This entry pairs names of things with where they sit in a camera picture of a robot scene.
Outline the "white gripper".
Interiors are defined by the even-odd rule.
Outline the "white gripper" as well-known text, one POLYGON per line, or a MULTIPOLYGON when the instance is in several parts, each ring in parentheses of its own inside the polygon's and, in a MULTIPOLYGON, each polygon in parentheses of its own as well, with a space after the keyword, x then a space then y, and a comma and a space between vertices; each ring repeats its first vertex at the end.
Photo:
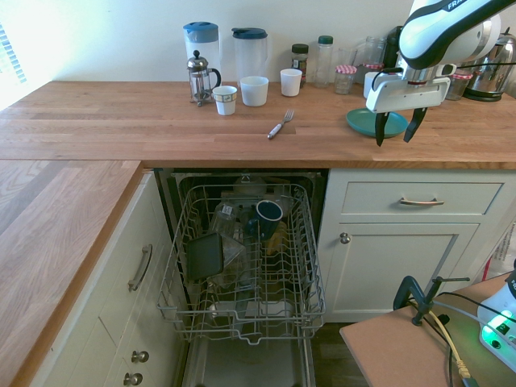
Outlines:
POLYGON ((424 85, 410 85, 407 80, 395 76, 380 76, 369 90, 366 107, 376 113, 375 136, 377 146, 385 139, 385 126, 389 112, 414 110, 403 140, 410 142, 426 115, 426 107, 438 106, 447 95, 450 80, 438 77, 424 85))

